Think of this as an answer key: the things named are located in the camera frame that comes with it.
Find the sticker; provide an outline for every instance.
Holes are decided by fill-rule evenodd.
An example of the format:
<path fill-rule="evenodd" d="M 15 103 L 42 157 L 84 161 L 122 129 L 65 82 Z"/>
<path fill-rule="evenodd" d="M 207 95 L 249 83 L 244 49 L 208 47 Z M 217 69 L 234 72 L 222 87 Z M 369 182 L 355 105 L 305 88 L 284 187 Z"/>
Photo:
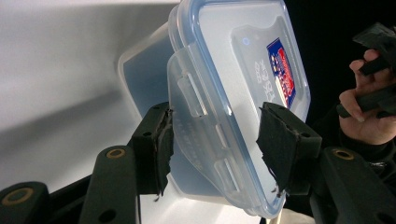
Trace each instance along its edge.
<path fill-rule="evenodd" d="M 280 98 L 283 105 L 290 108 L 296 95 L 296 90 L 294 88 L 294 79 L 291 73 L 288 55 L 286 55 L 286 51 L 279 38 L 268 45 L 267 49 L 271 70 L 275 77 Z"/>

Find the clear plastic container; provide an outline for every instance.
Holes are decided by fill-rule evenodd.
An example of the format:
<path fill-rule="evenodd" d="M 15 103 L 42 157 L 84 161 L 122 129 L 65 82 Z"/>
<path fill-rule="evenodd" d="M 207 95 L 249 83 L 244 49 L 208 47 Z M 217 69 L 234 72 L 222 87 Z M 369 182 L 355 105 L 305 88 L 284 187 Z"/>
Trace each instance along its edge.
<path fill-rule="evenodd" d="M 125 80 L 140 115 L 144 116 L 153 105 L 168 101 L 166 65 L 173 53 L 166 23 L 121 55 L 121 78 Z M 183 197 L 228 204 L 219 191 L 191 165 L 177 144 L 174 145 L 170 166 L 172 180 Z"/>
<path fill-rule="evenodd" d="M 275 217 L 285 202 L 256 144 L 264 101 L 305 120 L 310 103 L 282 1 L 184 0 L 169 17 L 176 141 L 234 206 Z"/>

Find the finger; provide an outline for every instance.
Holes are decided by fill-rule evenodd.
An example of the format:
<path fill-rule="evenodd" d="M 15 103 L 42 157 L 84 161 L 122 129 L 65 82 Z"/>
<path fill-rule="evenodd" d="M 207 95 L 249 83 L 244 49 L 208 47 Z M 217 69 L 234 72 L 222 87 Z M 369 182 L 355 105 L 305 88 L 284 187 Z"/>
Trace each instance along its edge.
<path fill-rule="evenodd" d="M 396 136 L 396 116 L 380 119 L 378 130 L 382 133 L 386 142 L 393 139 Z"/>
<path fill-rule="evenodd" d="M 378 50 L 375 49 L 367 49 L 364 54 L 363 54 L 363 58 L 364 60 L 366 60 L 367 62 L 370 62 L 372 60 L 375 60 L 376 58 L 378 58 L 380 55 Z"/>
<path fill-rule="evenodd" d="M 364 122 L 364 116 L 361 112 L 361 107 L 358 105 L 356 101 L 356 91 L 348 90 L 344 91 L 340 94 L 340 102 L 344 109 L 352 116 L 352 118 L 356 119 L 359 122 Z"/>
<path fill-rule="evenodd" d="M 378 50 L 374 49 L 367 49 L 364 52 L 363 58 L 367 62 L 370 62 L 372 60 L 375 60 L 380 56 L 380 53 Z M 390 68 L 383 69 L 381 71 L 378 71 L 374 74 L 375 81 L 377 82 L 389 82 L 394 79 L 394 75 L 391 73 Z"/>
<path fill-rule="evenodd" d="M 349 68 L 353 71 L 353 73 L 355 73 L 356 88 L 358 89 L 374 81 L 373 76 L 365 76 L 361 73 L 361 71 L 359 71 L 363 65 L 364 60 L 356 60 L 349 65 Z"/>

